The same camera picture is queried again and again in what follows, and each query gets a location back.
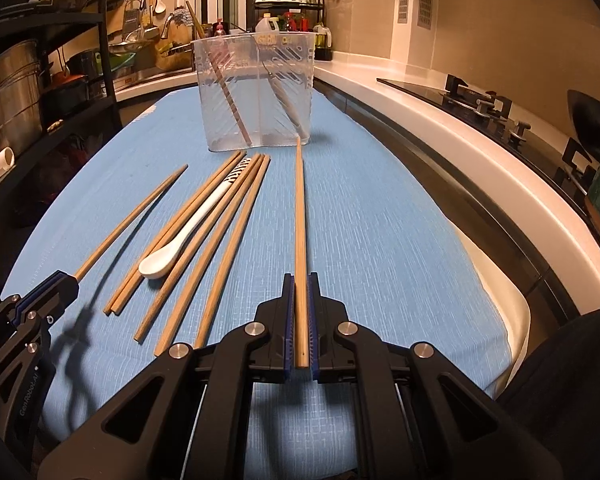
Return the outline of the white ceramic spoon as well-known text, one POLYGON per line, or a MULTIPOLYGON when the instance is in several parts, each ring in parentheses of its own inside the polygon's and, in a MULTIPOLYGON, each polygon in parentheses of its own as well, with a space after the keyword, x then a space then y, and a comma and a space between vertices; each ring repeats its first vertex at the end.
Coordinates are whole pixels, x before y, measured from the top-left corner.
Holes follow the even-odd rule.
POLYGON ((178 231, 174 239, 158 250, 152 252, 148 257, 143 258, 138 267, 138 272, 144 278, 156 280, 165 276, 174 266, 178 255, 183 246, 200 225, 200 222, 207 217, 213 207, 223 197, 227 190, 233 185, 242 172, 250 165, 251 158, 245 157, 212 191, 212 193, 198 206, 194 214, 187 220, 184 226, 178 231))

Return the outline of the chrome kitchen faucet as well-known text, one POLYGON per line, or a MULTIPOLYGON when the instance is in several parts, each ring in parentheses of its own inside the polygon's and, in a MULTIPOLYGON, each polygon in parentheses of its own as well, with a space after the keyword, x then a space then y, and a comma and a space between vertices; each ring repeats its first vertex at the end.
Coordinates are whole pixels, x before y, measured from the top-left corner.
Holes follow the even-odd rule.
POLYGON ((162 58, 190 50, 193 41, 193 20, 185 6, 178 6, 163 24, 157 53, 162 58))

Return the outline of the blue table cloth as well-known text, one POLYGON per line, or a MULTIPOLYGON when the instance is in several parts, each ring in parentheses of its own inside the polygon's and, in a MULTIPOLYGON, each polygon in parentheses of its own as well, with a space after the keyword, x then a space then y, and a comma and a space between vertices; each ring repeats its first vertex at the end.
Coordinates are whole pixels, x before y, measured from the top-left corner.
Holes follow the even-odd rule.
MULTIPOLYGON (((304 163, 308 266, 322 293, 382 340, 426 340, 487 393, 512 365, 505 324, 451 223, 370 133, 316 94, 311 140, 276 148, 216 314, 211 341, 252 320, 294 270, 294 164, 304 163)), ((171 307, 143 342, 133 336, 158 292, 145 282, 119 315, 104 313, 122 278, 184 202, 223 162, 207 148, 194 88, 133 120, 69 182, 38 222, 4 291, 24 294, 57 270, 79 269, 121 220, 170 174, 176 182, 81 281, 52 327, 56 375, 42 427, 64 440, 154 357, 171 307)))

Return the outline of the stacked steel pots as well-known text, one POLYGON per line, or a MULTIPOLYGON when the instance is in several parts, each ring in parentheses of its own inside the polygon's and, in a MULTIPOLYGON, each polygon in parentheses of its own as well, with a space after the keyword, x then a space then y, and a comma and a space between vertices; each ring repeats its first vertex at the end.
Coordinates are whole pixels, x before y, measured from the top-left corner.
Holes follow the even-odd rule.
POLYGON ((42 134, 41 64, 36 42, 24 40, 0 54, 0 151, 27 151, 42 134))

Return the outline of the orange pot lid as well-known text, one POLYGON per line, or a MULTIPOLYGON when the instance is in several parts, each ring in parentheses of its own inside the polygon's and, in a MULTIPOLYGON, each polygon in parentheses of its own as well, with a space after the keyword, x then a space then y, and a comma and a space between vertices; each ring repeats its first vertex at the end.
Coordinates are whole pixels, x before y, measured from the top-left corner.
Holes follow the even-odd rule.
POLYGON ((68 86, 68 84, 84 84, 88 78, 83 74, 67 74, 64 72, 54 73, 50 78, 50 86, 52 88, 61 88, 68 86))

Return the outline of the black storage shelf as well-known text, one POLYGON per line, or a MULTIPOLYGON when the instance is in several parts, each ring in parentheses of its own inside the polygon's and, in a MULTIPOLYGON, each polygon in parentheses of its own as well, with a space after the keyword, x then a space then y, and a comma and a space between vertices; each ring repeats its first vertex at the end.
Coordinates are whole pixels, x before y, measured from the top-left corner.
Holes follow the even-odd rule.
MULTIPOLYGON (((102 54, 108 53, 107 13, 124 2, 125 0, 87 0, 88 4, 96 6, 94 12, 20 12, 15 16, 5 15, 0 18, 0 46, 8 48, 23 39, 34 40, 42 68, 42 81, 44 86, 48 86, 50 54, 89 30, 95 29, 97 32, 97 50, 102 54)), ((0 198, 7 196, 45 155, 64 142, 68 136, 86 128, 92 120, 106 119, 106 140, 110 140, 122 129, 118 101, 114 93, 114 80, 107 60, 102 62, 102 74, 95 80, 105 85, 105 94, 97 100, 79 105, 56 127, 44 120, 38 140, 22 154, 17 155, 15 165, 1 175, 0 198)))

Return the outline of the wooden cutting board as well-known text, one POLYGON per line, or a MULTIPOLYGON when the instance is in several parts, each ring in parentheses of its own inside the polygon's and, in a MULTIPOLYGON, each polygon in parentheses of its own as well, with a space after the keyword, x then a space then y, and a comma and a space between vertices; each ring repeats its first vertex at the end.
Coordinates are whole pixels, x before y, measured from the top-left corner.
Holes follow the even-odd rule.
POLYGON ((193 53, 186 48, 193 40, 193 20, 185 6, 178 6, 168 15, 156 43, 156 66, 162 72, 190 70, 193 53))

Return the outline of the metal box grater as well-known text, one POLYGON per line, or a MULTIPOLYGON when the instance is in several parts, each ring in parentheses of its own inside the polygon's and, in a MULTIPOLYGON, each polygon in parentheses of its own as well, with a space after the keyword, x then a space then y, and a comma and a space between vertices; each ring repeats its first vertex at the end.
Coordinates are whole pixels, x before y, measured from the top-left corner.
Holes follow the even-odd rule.
POLYGON ((143 0, 125 0, 122 26, 123 41, 135 42, 144 38, 143 6, 143 0))

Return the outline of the black gas stove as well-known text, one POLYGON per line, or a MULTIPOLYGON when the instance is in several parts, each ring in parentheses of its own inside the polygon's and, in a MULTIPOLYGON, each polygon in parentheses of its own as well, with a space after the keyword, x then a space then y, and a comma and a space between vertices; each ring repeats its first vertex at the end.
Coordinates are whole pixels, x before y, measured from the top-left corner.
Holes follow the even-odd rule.
POLYGON ((540 135, 537 125, 520 117, 507 96, 470 88, 462 78, 451 74, 440 88, 388 78, 377 81, 437 107, 484 134, 554 186, 574 208, 585 210, 585 196, 600 163, 585 151, 577 136, 555 148, 540 135))

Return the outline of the clear plastic utensil holder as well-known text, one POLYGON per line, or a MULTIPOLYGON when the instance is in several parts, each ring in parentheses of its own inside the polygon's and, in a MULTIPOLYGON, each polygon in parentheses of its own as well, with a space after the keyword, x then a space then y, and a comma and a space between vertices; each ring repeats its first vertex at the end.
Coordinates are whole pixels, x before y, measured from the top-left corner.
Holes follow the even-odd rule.
MULTIPOLYGON (((251 148, 297 145, 297 133, 268 83, 277 76, 309 133, 314 76, 313 32, 247 32, 206 38, 252 141, 251 148)), ((248 150, 201 44, 193 43, 202 122, 212 152, 248 150)))

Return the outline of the black wok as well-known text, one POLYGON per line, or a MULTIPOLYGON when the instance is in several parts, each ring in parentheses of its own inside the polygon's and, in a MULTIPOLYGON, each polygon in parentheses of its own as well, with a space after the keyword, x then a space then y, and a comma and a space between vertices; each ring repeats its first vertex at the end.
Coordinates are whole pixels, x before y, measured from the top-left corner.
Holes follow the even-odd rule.
POLYGON ((567 91, 569 115, 585 151, 600 163, 600 101, 586 93, 567 91))

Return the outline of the yellow oil jug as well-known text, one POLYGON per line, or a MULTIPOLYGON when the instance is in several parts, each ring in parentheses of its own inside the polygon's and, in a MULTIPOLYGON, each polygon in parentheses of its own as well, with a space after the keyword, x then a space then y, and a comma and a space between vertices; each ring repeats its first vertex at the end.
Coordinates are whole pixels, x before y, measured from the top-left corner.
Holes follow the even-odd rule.
POLYGON ((262 34, 279 32, 278 19, 276 16, 272 16, 268 12, 265 12, 265 14, 262 15, 262 18, 260 18, 260 21, 257 22, 254 31, 262 32, 262 34))

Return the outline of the black condiment rack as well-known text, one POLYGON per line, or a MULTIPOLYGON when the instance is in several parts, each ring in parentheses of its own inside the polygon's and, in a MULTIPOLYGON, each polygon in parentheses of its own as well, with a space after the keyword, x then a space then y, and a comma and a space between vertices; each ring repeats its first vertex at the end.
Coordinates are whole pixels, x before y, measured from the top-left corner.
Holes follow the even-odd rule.
POLYGON ((254 0, 253 30, 265 12, 276 16, 280 32, 313 32, 317 61, 332 60, 332 31, 326 25, 325 0, 254 0))

